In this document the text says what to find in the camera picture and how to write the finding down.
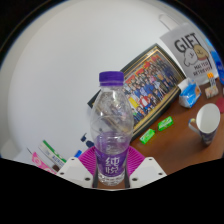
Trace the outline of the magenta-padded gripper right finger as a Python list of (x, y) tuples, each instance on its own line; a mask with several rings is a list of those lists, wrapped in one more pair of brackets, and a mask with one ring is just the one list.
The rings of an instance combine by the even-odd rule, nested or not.
[(131, 188), (140, 188), (166, 176), (153, 157), (145, 157), (133, 147), (128, 149), (126, 172)]

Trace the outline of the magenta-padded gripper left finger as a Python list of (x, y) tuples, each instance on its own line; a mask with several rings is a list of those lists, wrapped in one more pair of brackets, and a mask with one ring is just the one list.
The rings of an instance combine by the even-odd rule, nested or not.
[(79, 157), (70, 157), (57, 176), (84, 188), (97, 186), (97, 162), (95, 148), (91, 147)]

